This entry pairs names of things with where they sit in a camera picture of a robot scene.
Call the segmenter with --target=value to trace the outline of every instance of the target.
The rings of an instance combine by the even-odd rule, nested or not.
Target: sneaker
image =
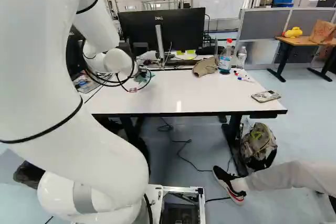
[[[219,166],[216,166],[216,165],[213,168],[213,174],[215,175],[215,178],[220,183],[220,185],[224,187],[227,194],[234,201],[234,203],[240,206],[243,205],[246,192],[234,191],[231,185],[231,182],[230,182],[231,180],[238,178],[238,177],[227,173],[226,171],[224,171],[223,169],[221,169]]]

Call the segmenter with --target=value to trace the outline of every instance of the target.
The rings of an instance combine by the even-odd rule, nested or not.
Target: whiteboard
[[[244,0],[194,0],[194,7],[205,7],[210,19],[239,18]]]

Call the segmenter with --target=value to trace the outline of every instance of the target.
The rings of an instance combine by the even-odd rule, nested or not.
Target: gray partition panel
[[[303,31],[302,35],[309,36],[316,20],[330,22],[334,13],[334,10],[293,10],[288,21],[288,29],[298,26]]]
[[[289,10],[245,12],[239,40],[273,39],[281,36]]]

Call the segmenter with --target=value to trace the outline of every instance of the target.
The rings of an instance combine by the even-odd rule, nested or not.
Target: robotic arm
[[[86,111],[65,64],[74,23],[87,53],[97,54],[89,65],[130,68],[114,49],[119,37],[102,0],[0,3],[0,142],[46,170],[38,198],[47,211],[78,223],[133,223],[148,184],[146,160]]]

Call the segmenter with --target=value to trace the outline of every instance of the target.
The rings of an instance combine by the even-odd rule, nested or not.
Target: yellow object
[[[302,30],[300,29],[300,27],[293,27],[292,30],[287,30],[285,32],[285,37],[287,38],[297,38],[300,37],[302,35]]]

